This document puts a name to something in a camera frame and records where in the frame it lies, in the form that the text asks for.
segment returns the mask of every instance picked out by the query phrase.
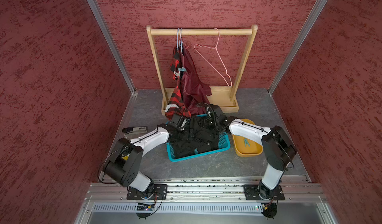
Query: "dark red cloth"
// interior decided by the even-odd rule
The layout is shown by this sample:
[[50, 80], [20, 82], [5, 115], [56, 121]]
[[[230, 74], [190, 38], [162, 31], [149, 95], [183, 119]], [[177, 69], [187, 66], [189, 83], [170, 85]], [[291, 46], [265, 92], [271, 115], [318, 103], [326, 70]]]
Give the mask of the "dark red cloth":
[[[170, 69], [172, 71], [178, 70], [181, 68], [180, 64], [180, 51], [174, 49], [173, 59], [170, 64]], [[182, 95], [181, 95], [181, 79], [179, 79], [175, 74], [173, 77], [176, 80], [176, 87], [171, 95], [171, 98], [166, 106], [165, 116], [171, 120], [174, 113], [179, 114], [181, 116], [185, 116], [187, 118], [191, 118], [191, 113], [188, 111], [187, 106], [183, 103]]]
[[183, 48], [180, 54], [181, 65], [186, 69], [181, 76], [181, 93], [183, 102], [191, 115], [204, 114], [204, 107], [197, 107], [200, 102], [209, 104], [207, 96], [212, 95], [211, 88], [201, 82], [196, 72], [194, 61], [187, 49]]

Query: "plastic basket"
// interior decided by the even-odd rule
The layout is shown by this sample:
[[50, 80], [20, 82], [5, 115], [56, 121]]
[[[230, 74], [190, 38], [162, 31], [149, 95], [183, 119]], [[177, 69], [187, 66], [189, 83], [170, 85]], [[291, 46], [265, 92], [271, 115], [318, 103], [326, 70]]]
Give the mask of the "plastic basket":
[[170, 143], [167, 143], [167, 153], [169, 155], [170, 161], [172, 161], [172, 162], [179, 162], [179, 161], [182, 161], [182, 160], [188, 160], [188, 159], [200, 157], [200, 156], [203, 156], [203, 155], [209, 155], [209, 154], [213, 154], [213, 153], [217, 153], [217, 152], [226, 151], [226, 150], [229, 150], [230, 147], [231, 147], [231, 143], [230, 143], [230, 140], [228, 138], [227, 133], [221, 133], [220, 136], [219, 136], [219, 143], [218, 143], [218, 149], [217, 150], [212, 150], [212, 151], [208, 151], [208, 152], [204, 152], [204, 153], [200, 153], [200, 154], [198, 153], [197, 150], [195, 150], [195, 154], [194, 155], [190, 155], [190, 156], [187, 156], [187, 157], [183, 157], [183, 158], [178, 158], [177, 159], [174, 156], [174, 149], [173, 149], [172, 145]]

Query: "vent grille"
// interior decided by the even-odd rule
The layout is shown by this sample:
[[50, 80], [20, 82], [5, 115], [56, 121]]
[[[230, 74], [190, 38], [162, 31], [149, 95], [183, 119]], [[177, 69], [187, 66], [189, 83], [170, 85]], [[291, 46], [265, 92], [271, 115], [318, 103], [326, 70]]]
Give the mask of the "vent grille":
[[[93, 212], [151, 212], [136, 211], [136, 209], [137, 203], [94, 203], [93, 206]], [[162, 203], [157, 212], [260, 214], [262, 207], [261, 203]]]

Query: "wooden rack base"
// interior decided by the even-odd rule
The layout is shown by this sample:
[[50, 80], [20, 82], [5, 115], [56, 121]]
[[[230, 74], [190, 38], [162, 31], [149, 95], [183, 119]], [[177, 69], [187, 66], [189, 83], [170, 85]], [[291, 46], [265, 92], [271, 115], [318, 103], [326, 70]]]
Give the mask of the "wooden rack base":
[[[222, 108], [224, 113], [236, 113], [239, 111], [238, 101], [236, 100], [236, 96], [231, 101], [231, 87], [221, 86], [221, 87], [210, 87], [212, 96], [207, 96], [209, 102], [211, 104], [217, 104]], [[166, 88], [167, 99], [169, 100], [174, 88]], [[165, 115], [165, 109], [167, 106], [166, 100], [162, 99], [162, 115]]]
[[[165, 109], [172, 95], [172, 92], [174, 91], [174, 88], [165, 88], [163, 85], [154, 36], [176, 36], [177, 29], [151, 29], [151, 26], [147, 26], [146, 29], [147, 36], [149, 37], [152, 55], [154, 57], [155, 68], [158, 73], [160, 88], [163, 94], [162, 114], [165, 115]], [[219, 32], [220, 35], [249, 35], [233, 86], [211, 87], [212, 95], [207, 96], [209, 102], [211, 104], [220, 106], [224, 113], [234, 113], [239, 111], [239, 104], [236, 100], [236, 92], [239, 87], [241, 76], [243, 75], [249, 53], [251, 52], [253, 41], [255, 40], [257, 25], [252, 25], [251, 28], [219, 29]], [[186, 35], [218, 35], [218, 33], [216, 29], [183, 29], [182, 36]]]

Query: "black cable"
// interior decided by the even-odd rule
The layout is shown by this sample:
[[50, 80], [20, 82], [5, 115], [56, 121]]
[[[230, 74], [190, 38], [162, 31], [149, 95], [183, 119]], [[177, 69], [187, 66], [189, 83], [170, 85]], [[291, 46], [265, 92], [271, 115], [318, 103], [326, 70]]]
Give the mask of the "black cable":
[[182, 131], [182, 129], [183, 129], [184, 127], [186, 127], [186, 125], [187, 125], [187, 122], [184, 124], [184, 126], [179, 127], [178, 130], [179, 130], [179, 131]]
[[[154, 135], [154, 134], [156, 134], [156, 133], [158, 133], [158, 126], [157, 126], [157, 131], [156, 131], [155, 133], [152, 133], [152, 134], [149, 135], [149, 136], [146, 136], [146, 137], [144, 137], [144, 138], [142, 138], [142, 139], [140, 139], [140, 140], [137, 140], [137, 141], [135, 141], [134, 143], [131, 143], [130, 145], [133, 145], [133, 144], [135, 144], [135, 143], [137, 143], [137, 142], [141, 142], [141, 141], [144, 140], [145, 138], [148, 138], [148, 137], [150, 137], [150, 136], [152, 136], [152, 135]], [[130, 148], [130, 147], [126, 147], [126, 148], [124, 148], [123, 150], [121, 150], [122, 148], [119, 148], [119, 149], [115, 150], [114, 152], [112, 152], [111, 154], [109, 154], [109, 155], [106, 157], [106, 159], [101, 163], [100, 167], [97, 169], [97, 174], [99, 173], [99, 170], [102, 168], [102, 165], [107, 161], [107, 159], [108, 159], [110, 156], [112, 156], [113, 154], [115, 154], [118, 150], [121, 150], [121, 153], [123, 153], [125, 150], [127, 150], [127, 149], [129, 149], [129, 148]], [[100, 179], [99, 176], [97, 175], [98, 181], [101, 182], [101, 183], [104, 183], [104, 184], [117, 184], [117, 183], [118, 183], [118, 182], [105, 183], [105, 182], [103, 182], [103, 178], [104, 178], [104, 177], [105, 177], [105, 173], [103, 173], [102, 179]]]
[[[101, 165], [99, 166], [99, 168], [97, 169], [97, 173], [98, 173], [99, 170], [102, 168], [102, 165], [107, 161], [107, 159], [108, 159], [110, 156], [112, 156], [113, 154], [115, 154], [117, 151], [121, 150], [121, 149], [122, 149], [122, 148], [119, 148], [119, 149], [115, 150], [114, 152], [112, 152], [111, 154], [109, 154], [109, 155], [106, 157], [106, 159], [101, 163]], [[101, 182], [101, 183], [104, 183], [104, 182], [103, 182], [103, 177], [105, 177], [105, 173], [103, 173], [102, 179], [99, 179], [99, 176], [97, 175], [98, 181]]]
[[158, 195], [156, 195], [157, 197], [155, 198], [154, 197], [154, 200], [155, 200], [155, 202], [154, 202], [154, 206], [155, 206], [155, 204], [157, 203], [157, 199], [158, 199]]
[[246, 190], [244, 193], [245, 193], [246, 195], [249, 195], [247, 192], [248, 192], [248, 190], [250, 190], [250, 189], [252, 189], [252, 190], [258, 192], [257, 195], [260, 194], [260, 191], [259, 191], [258, 189], [256, 189], [255, 187], [247, 188], [247, 190]]
[[[252, 127], [252, 128], [258, 129], [258, 130], [260, 130], [260, 131], [263, 131], [263, 132], [269, 134], [269, 132], [266, 132], [263, 128], [257, 128], [256, 126], [251, 126], [251, 125], [249, 125], [249, 124], [246, 124], [244, 121], [243, 121], [243, 122], [232, 121], [232, 122], [229, 123], [228, 125], [230, 125], [230, 124], [232, 124], [232, 123], [239, 123], [239, 124], [241, 124], [241, 125], [250, 126], [250, 127]], [[289, 157], [288, 153], [284, 150], [283, 146], [281, 146], [281, 145], [277, 142], [277, 140], [275, 139], [275, 137], [273, 137], [272, 135], [270, 135], [270, 136], [271, 136], [272, 139], [276, 142], [276, 144], [279, 145], [280, 148], [283, 149], [284, 153], [287, 155], [287, 157], [288, 157], [288, 159], [289, 159], [289, 162], [293, 165], [293, 168], [292, 168], [292, 169], [294, 169], [294, 164], [293, 164], [293, 162], [292, 162], [292, 159]]]
[[160, 200], [160, 204], [159, 204], [159, 207], [157, 209], [155, 209], [154, 212], [150, 213], [150, 215], [148, 215], [147, 217], [150, 217], [151, 215], [153, 215], [156, 211], [159, 210], [160, 206], [162, 205], [162, 202], [163, 202], [163, 195], [161, 193], [157, 193], [157, 192], [153, 192], [153, 193], [156, 193], [156, 194], [160, 194], [160, 196], [162, 197], [161, 200]]
[[200, 102], [200, 103], [198, 103], [198, 104], [196, 104], [196, 106], [197, 107], [204, 107], [205, 109], [206, 109], [206, 113], [207, 113], [207, 106], [211, 109], [211, 113], [212, 113], [212, 116], [213, 116], [213, 122], [214, 122], [214, 124], [215, 124], [215, 128], [216, 128], [216, 130], [217, 131], [219, 131], [219, 132], [223, 132], [223, 131], [225, 131], [225, 128], [226, 127], [223, 127], [223, 129], [219, 129], [218, 128], [218, 125], [217, 125], [217, 123], [216, 123], [216, 117], [215, 117], [215, 112], [213, 111], [213, 109], [212, 109], [212, 107], [211, 107], [211, 105], [210, 104], [208, 104], [208, 103], [205, 103], [205, 102]]
[[186, 109], [186, 106], [185, 106], [185, 105], [181, 105], [181, 106], [179, 106], [179, 107], [178, 107], [179, 110], [180, 110], [180, 107], [184, 107], [184, 108], [183, 108], [183, 111]]

